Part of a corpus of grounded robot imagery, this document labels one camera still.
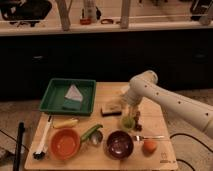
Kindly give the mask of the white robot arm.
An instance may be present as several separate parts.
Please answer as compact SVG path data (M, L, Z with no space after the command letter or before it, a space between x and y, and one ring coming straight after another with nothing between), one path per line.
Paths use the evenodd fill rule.
M123 98L127 104L136 106L146 97L213 139L213 106L163 89L157 82L158 76L152 70L138 74L130 79Z

